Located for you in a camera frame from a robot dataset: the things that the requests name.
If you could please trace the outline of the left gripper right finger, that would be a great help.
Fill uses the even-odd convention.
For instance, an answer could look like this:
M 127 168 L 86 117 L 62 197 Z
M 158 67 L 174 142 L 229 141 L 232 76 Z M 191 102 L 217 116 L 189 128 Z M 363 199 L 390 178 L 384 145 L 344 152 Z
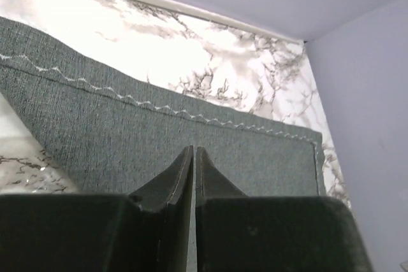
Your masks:
M 209 153 L 198 147 L 195 158 L 196 199 L 247 197 L 214 165 Z

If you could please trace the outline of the grey cloth napkin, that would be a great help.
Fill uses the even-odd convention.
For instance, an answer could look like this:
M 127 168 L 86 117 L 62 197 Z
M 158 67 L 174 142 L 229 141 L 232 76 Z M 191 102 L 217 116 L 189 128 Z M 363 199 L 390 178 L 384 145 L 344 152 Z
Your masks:
M 1 19 L 1 93 L 80 189 L 131 192 L 186 146 L 253 196 L 322 196 L 322 136 L 135 80 Z

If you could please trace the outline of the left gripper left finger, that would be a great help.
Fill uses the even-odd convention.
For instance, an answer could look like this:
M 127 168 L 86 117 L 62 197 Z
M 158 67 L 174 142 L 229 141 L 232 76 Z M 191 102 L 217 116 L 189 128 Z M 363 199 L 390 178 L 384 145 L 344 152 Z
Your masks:
M 129 197 L 143 211 L 152 213 L 165 210 L 169 204 L 177 204 L 191 185 L 193 160 L 193 146 L 183 148 L 164 171 L 130 193 Z

